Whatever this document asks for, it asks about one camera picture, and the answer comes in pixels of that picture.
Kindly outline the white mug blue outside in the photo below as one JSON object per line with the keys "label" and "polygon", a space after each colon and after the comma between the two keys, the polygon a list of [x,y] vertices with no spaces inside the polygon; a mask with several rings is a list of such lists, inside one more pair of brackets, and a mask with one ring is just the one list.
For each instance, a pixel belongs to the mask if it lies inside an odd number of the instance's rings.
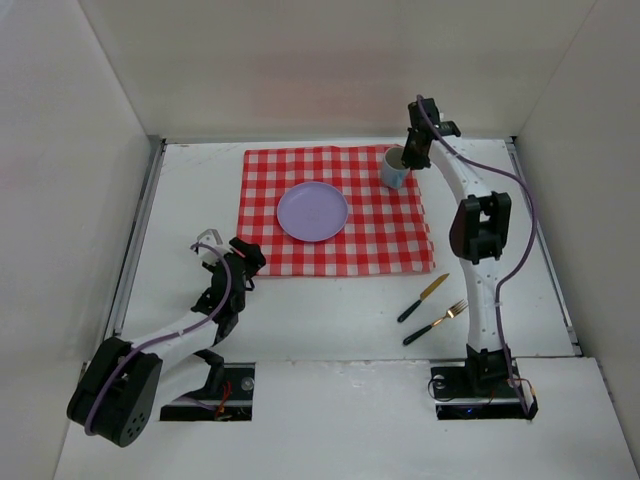
{"label": "white mug blue outside", "polygon": [[380,179],[390,189],[399,190],[409,173],[409,169],[402,162],[403,152],[403,148],[393,146],[387,149],[382,157]]}

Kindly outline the red white checkered cloth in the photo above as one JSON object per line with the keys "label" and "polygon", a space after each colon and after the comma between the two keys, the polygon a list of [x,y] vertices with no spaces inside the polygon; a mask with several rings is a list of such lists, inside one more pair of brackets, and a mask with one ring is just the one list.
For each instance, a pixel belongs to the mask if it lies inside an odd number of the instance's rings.
{"label": "red white checkered cloth", "polygon": [[[260,246],[263,276],[346,277],[429,273],[434,246],[417,180],[401,189],[380,180],[386,145],[251,149],[243,161],[237,237]],[[346,198],[344,228],[323,242],[285,233],[277,205],[290,188],[324,182]]]}

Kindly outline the lilac round plate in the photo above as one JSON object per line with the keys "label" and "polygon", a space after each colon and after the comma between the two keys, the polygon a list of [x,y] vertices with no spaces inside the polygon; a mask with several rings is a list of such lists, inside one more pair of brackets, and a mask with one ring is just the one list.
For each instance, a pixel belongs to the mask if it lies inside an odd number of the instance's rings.
{"label": "lilac round plate", "polygon": [[349,205],[336,187],[309,181],[284,193],[278,202],[276,217],[290,237],[316,243],[333,238],[344,228]]}

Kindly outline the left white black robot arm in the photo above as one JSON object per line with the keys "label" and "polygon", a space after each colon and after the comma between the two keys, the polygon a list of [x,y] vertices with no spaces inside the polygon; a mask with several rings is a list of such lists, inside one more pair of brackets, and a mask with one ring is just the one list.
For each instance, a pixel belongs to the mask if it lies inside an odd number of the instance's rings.
{"label": "left white black robot arm", "polygon": [[236,327],[266,259],[238,237],[228,249],[192,245],[210,284],[188,313],[133,340],[104,340],[68,403],[67,418],[89,436],[124,448],[148,423],[246,421],[252,414],[255,367],[232,364],[214,352]]}

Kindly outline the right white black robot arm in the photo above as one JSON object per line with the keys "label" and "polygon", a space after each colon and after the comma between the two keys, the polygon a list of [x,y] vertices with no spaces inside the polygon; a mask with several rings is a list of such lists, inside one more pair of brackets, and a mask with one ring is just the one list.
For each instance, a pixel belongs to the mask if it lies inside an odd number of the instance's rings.
{"label": "right white black robot arm", "polygon": [[410,127],[401,156],[412,170],[436,166],[457,202],[449,245],[463,269],[469,311],[466,359],[458,390],[485,396],[508,375],[508,360],[496,308],[498,261],[507,241],[511,198],[489,189],[469,160],[446,136],[460,136],[453,122],[443,122],[431,98],[419,96],[408,105]]}

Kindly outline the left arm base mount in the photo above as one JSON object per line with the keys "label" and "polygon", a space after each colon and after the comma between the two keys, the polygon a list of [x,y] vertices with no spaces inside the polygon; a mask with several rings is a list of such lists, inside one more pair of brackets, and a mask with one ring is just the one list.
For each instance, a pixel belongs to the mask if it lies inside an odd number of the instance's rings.
{"label": "left arm base mount", "polygon": [[203,388],[160,410],[161,422],[248,422],[252,420],[256,365],[226,363]]}

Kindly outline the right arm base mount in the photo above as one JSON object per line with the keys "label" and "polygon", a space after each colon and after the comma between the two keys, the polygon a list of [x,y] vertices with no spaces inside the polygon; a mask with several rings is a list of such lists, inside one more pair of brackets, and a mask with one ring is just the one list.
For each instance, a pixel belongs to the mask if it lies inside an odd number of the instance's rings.
{"label": "right arm base mount", "polygon": [[438,420],[531,421],[539,411],[535,389],[517,368],[513,380],[491,381],[480,389],[472,386],[461,362],[437,362],[430,373],[427,388]]}

